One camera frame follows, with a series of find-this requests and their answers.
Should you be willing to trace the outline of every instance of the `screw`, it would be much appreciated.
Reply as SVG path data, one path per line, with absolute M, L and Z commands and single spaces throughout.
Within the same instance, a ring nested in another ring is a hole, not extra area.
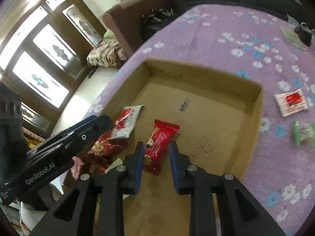
M 227 180 L 232 180 L 234 178 L 234 175 L 232 173 L 225 173 L 224 178 Z
M 124 166 L 124 165 L 119 165 L 119 166 L 116 167 L 116 170 L 119 171 L 119 172 L 123 172 L 123 171 L 126 170 L 126 166 Z
M 89 174 L 82 174 L 82 175 L 80 176 L 80 179 L 81 179 L 82 181 L 88 180 L 89 178 L 90 178 L 90 175 L 89 175 Z
M 193 164 L 190 164 L 187 168 L 189 171 L 196 171 L 197 170 L 197 166 L 196 165 L 193 165 Z

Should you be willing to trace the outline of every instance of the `white and red packet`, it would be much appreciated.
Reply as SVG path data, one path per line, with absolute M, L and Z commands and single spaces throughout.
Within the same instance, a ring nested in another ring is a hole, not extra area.
M 274 95 L 282 117 L 295 114 L 308 109 L 306 98 L 302 89 Z
M 110 139 L 129 138 L 143 105 L 126 106 L 115 121 Z

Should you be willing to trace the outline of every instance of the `tiled floor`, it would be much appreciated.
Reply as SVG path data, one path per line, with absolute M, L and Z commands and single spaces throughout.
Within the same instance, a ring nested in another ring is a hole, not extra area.
M 86 77 L 62 112 L 52 135 L 81 121 L 93 101 L 116 73 L 115 67 L 100 67 L 90 79 Z

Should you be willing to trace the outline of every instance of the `purple tablecloth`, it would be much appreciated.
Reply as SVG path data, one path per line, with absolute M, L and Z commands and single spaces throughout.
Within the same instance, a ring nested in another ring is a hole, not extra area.
M 296 146 L 292 121 L 315 121 L 315 54 L 288 44 L 281 19 L 261 11 L 199 5 L 156 33 L 125 63 L 86 117 L 98 115 L 146 57 L 225 70 L 262 84 L 264 106 L 257 148 L 242 180 L 287 235 L 294 235 L 315 203 L 315 148 Z M 273 95 L 302 88 L 309 109 L 282 118 Z

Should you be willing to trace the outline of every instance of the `black sofa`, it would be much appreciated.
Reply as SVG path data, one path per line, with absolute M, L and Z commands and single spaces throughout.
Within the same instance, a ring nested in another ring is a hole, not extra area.
M 244 6 L 267 12 L 283 20 L 288 20 L 287 14 L 294 17 L 298 22 L 308 23 L 308 14 L 302 5 L 295 0 L 171 0 L 174 15 L 165 19 L 161 24 L 148 24 L 141 28 L 141 37 L 144 41 L 153 36 L 158 30 L 167 26 L 185 11 L 199 4 L 226 4 Z

